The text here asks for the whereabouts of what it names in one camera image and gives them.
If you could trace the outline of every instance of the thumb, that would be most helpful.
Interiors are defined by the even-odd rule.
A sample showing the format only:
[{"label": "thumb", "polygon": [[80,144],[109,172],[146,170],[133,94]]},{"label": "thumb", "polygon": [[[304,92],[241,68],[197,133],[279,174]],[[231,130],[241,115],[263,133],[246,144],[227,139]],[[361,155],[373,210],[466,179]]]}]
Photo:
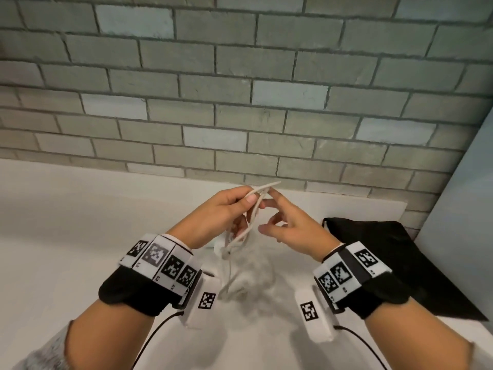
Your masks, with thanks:
[{"label": "thumb", "polygon": [[250,195],[239,200],[237,203],[229,206],[229,211],[233,218],[236,218],[242,215],[244,212],[247,212],[255,203],[257,202],[257,195]]},{"label": "thumb", "polygon": [[276,226],[275,224],[261,224],[258,227],[258,232],[262,235],[270,236],[283,243],[286,238],[286,231],[288,231],[287,228]]}]

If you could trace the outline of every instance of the brick wall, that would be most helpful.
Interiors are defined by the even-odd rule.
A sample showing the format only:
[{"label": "brick wall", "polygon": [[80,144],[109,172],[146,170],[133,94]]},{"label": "brick wall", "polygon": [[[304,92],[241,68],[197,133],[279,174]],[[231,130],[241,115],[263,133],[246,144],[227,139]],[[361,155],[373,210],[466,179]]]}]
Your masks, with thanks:
[{"label": "brick wall", "polygon": [[0,0],[0,158],[405,200],[491,108],[493,0]]}]

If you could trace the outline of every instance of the forearm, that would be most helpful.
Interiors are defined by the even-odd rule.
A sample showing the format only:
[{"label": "forearm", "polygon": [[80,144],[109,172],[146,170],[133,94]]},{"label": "forearm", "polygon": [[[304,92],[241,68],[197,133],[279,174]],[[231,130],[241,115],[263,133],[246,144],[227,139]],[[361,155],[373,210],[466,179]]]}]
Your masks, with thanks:
[{"label": "forearm", "polygon": [[466,370],[472,345],[415,300],[382,304],[366,326],[393,370]]},{"label": "forearm", "polygon": [[69,329],[67,361],[74,370],[130,369],[153,322],[127,305],[97,300]]}]

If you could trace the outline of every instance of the wire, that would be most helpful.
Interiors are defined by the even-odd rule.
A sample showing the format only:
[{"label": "wire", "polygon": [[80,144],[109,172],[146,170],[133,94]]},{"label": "wire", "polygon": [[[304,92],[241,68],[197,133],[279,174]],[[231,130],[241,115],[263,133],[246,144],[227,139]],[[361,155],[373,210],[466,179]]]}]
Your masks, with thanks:
[{"label": "wire", "polygon": [[363,344],[365,344],[369,350],[371,350],[371,353],[373,353],[373,355],[377,358],[377,360],[380,362],[380,365],[382,365],[382,367],[385,369],[385,370],[388,370],[387,367],[384,365],[383,361],[380,359],[380,357],[378,356],[378,354],[373,350],[372,347],[370,347],[370,344],[368,344],[367,342],[365,342],[365,340],[359,336],[357,333],[355,333],[353,330],[350,330],[348,329],[347,327],[344,327],[344,326],[339,326],[339,325],[334,325],[334,328],[336,330],[345,330],[347,332],[350,332],[351,334],[353,334],[354,336],[356,336],[358,339],[360,339]]},{"label": "wire", "polygon": [[145,350],[146,346],[149,344],[149,342],[151,341],[152,337],[153,337],[154,335],[156,335],[157,330],[159,330],[159,329],[163,326],[163,324],[165,324],[166,322],[168,322],[171,318],[173,318],[173,317],[178,317],[178,316],[183,315],[183,314],[185,314],[183,311],[176,312],[175,314],[172,314],[172,315],[170,315],[169,317],[167,317],[167,318],[166,318],[163,322],[161,322],[161,323],[159,324],[159,326],[157,326],[156,330],[154,330],[154,331],[153,331],[153,333],[151,334],[151,336],[149,336],[149,339],[147,339],[147,341],[145,342],[144,346],[143,346],[143,347],[142,347],[142,349],[140,350],[139,355],[137,356],[137,358],[135,359],[134,364],[132,365],[132,369],[133,369],[133,368],[135,367],[135,365],[137,364],[137,361],[139,361],[139,359],[140,359],[141,355],[144,353],[144,350]]}]

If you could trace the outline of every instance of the right hand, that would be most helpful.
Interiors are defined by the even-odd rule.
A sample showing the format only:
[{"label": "right hand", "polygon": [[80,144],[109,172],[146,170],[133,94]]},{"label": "right hand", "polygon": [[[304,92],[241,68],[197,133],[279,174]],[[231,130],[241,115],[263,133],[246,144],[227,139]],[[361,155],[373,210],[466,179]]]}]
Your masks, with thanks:
[{"label": "right hand", "polygon": [[[340,241],[335,236],[280,192],[271,188],[269,195],[272,199],[264,199],[265,206],[276,208],[279,212],[271,217],[267,224],[258,227],[261,234],[273,237],[278,242],[286,244],[299,253],[309,255],[318,262],[322,262],[330,251],[339,246]],[[279,222],[286,224],[276,226]]]}]

